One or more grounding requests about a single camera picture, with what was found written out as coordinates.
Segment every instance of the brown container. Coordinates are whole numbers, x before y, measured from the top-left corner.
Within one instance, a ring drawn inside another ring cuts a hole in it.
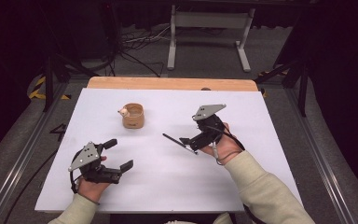
[[[144,108],[140,104],[130,103],[125,105],[129,114],[123,117],[123,126],[128,129],[140,129],[144,127]]]

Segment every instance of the hand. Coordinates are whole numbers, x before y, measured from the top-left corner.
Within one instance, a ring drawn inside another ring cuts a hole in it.
[[[106,161],[106,157],[101,157],[102,161]],[[78,193],[93,202],[97,203],[101,199],[103,191],[109,187],[110,183],[94,183],[85,180],[83,177],[79,178]]]
[[[229,127],[227,123],[225,125],[225,133],[228,133]],[[217,154],[219,158],[217,159],[222,165],[225,165],[231,161],[234,157],[242,152],[242,149],[237,145],[237,143],[230,137],[222,134],[222,138],[219,143],[216,145]],[[201,151],[213,156],[213,148],[211,146],[203,147]]]

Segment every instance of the white tabletop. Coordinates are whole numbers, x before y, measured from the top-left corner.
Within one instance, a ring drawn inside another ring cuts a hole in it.
[[[139,103],[145,126],[122,126],[118,110]],[[162,134],[179,139],[200,133],[192,116],[200,105],[226,104],[216,115],[269,172],[301,201],[261,93],[258,91],[153,91],[83,89],[48,173],[35,210],[61,212],[72,201],[68,167],[88,141],[116,138],[102,155],[108,168],[133,160],[118,185],[110,186],[98,206],[105,213],[216,213],[243,211],[228,171],[202,152],[198,156]]]

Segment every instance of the person's left hand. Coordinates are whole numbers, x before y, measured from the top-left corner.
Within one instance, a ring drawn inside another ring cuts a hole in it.
[[[101,157],[102,161],[106,161],[106,157]],[[97,203],[101,199],[103,191],[109,187],[110,183],[94,183],[85,180],[83,177],[79,178],[78,193],[93,202]]]

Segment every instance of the cream sweater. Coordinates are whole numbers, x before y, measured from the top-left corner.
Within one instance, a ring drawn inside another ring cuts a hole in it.
[[[314,223],[289,188],[278,177],[266,172],[249,152],[243,151],[225,167],[237,185],[242,202],[260,220],[280,224]],[[66,210],[49,224],[89,224],[96,210],[97,204],[76,194]],[[222,214],[214,222],[214,224],[230,223],[227,213]]]

